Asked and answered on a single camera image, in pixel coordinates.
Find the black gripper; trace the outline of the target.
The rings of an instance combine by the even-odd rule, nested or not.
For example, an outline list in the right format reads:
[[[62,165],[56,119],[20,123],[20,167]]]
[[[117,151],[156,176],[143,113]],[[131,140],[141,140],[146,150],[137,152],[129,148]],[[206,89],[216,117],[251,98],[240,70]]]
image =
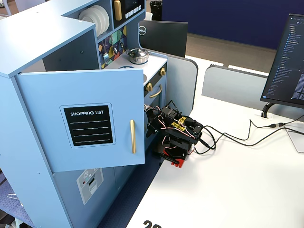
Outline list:
[[[149,105],[144,105],[144,111],[147,116],[147,133],[146,137],[149,138],[155,133],[164,133],[162,130],[163,125],[159,121],[159,116],[161,116],[162,109],[158,106],[151,107]]]

